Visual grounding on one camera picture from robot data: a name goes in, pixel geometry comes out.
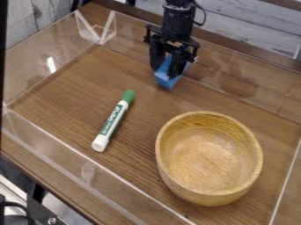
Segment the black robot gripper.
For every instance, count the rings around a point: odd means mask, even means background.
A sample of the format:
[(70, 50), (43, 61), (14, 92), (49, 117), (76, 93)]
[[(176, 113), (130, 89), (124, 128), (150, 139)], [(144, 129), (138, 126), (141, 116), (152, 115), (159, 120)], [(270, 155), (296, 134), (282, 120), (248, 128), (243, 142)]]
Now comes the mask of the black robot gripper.
[(191, 37), (196, 18), (197, 2), (165, 2), (161, 25), (146, 25), (144, 41), (150, 45), (150, 66), (157, 70), (172, 54), (169, 77), (176, 78), (184, 72), (189, 62), (195, 62), (200, 49), (199, 42)]

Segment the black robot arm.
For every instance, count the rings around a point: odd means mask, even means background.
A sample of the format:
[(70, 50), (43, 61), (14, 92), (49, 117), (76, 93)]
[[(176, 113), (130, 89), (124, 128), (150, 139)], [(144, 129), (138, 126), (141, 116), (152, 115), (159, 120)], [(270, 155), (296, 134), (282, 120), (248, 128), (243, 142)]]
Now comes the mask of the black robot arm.
[(150, 45), (150, 67), (157, 70), (171, 55), (168, 78), (176, 78), (184, 72), (188, 62), (195, 62), (200, 43), (192, 38), (196, 0), (167, 0), (163, 5), (161, 26), (148, 24), (144, 41)]

